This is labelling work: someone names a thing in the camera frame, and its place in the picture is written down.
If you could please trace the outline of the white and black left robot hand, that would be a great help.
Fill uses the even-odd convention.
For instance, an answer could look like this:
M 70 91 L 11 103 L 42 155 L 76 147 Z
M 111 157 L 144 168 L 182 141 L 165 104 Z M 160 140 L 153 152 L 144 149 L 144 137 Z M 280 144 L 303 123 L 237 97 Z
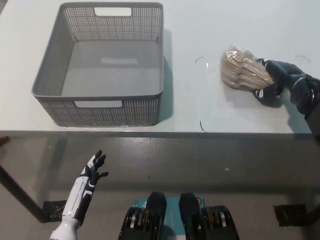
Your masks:
M 71 221 L 79 226 L 82 225 L 98 180 L 109 174 L 107 171 L 98 172 L 98 169 L 105 163 L 105 159 L 106 155 L 99 150 L 89 159 L 75 180 L 62 213 L 63 223 Z

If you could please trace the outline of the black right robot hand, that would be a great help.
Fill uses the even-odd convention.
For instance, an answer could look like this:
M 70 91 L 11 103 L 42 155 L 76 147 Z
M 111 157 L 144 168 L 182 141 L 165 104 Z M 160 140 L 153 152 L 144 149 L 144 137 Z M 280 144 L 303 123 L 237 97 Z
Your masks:
M 290 102 L 303 114 L 310 114 L 319 100 L 320 80 L 302 71 L 295 64 L 258 58 L 271 79 L 269 86 L 253 91 L 254 97 L 265 106 L 274 106 L 285 89 L 290 93 Z

